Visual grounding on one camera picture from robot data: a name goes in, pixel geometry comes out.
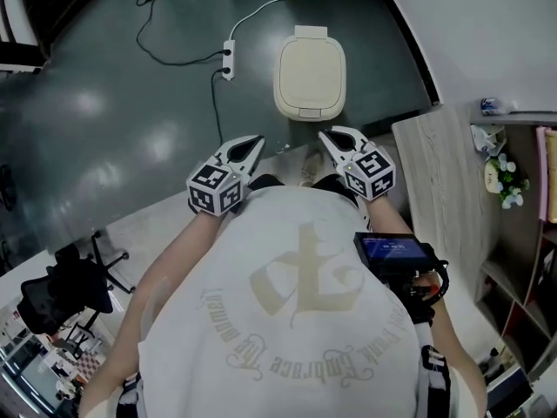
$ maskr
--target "black chair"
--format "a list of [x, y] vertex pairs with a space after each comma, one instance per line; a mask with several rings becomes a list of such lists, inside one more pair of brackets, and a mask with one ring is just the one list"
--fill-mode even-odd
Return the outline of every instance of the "black chair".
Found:
[[92, 237], [95, 261], [91, 256], [80, 259], [76, 246], [69, 245], [55, 253], [57, 264], [46, 268], [47, 276], [22, 283], [23, 299], [17, 311], [32, 333], [53, 335], [86, 307], [99, 313], [112, 313], [108, 280], [125, 293], [135, 291], [135, 287], [125, 288], [108, 272], [120, 260], [127, 260], [129, 254], [123, 253], [105, 265], [98, 251], [97, 237], [99, 233]]

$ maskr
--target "small screen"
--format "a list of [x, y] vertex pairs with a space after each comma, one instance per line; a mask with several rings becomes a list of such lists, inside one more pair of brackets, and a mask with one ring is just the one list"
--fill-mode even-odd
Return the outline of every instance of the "small screen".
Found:
[[426, 253], [414, 239], [374, 238], [363, 239], [370, 259], [424, 259]]

